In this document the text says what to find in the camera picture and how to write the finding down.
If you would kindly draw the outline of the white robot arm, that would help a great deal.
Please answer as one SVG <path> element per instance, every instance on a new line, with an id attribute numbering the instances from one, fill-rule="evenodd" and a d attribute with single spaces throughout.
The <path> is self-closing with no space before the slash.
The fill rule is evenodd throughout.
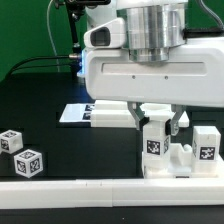
<path id="1" fill-rule="evenodd" d="M 224 26 L 185 28 L 188 0 L 116 0 L 116 15 L 92 14 L 82 56 L 88 94 L 125 101 L 142 128 L 143 103 L 170 104 L 165 130 L 175 135 L 187 106 L 224 107 Z"/>

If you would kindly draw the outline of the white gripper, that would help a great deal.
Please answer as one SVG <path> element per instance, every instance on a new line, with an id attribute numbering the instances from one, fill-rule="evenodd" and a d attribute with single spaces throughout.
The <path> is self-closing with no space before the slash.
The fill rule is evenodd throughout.
<path id="1" fill-rule="evenodd" d="M 85 61 L 86 88 L 94 99 L 127 103 L 136 129 L 145 116 L 137 102 L 172 104 L 171 135 L 189 106 L 224 107 L 224 47 L 181 46 L 163 63 L 134 63 L 123 50 L 94 50 Z"/>

